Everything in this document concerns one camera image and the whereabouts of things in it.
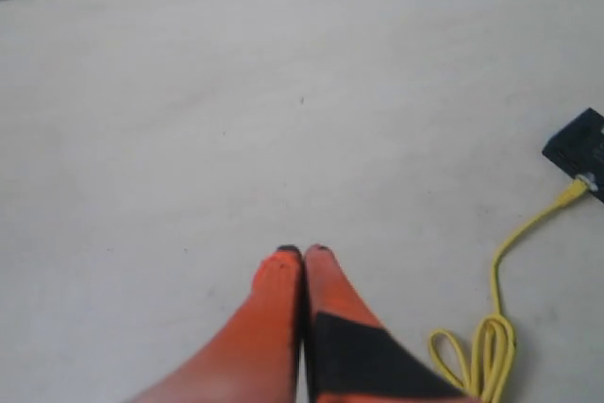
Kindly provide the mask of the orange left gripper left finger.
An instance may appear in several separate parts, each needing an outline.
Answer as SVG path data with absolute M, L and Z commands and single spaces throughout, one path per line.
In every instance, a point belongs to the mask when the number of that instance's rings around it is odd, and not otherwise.
M 201 350 L 134 402 L 293 402 L 302 311 L 302 256 L 282 245 L 262 261 L 249 296 Z

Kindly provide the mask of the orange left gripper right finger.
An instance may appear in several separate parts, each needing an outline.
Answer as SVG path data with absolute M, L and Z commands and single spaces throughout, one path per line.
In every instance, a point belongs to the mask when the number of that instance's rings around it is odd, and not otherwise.
M 476 402 L 407 351 L 369 310 L 331 249 L 304 256 L 311 402 Z

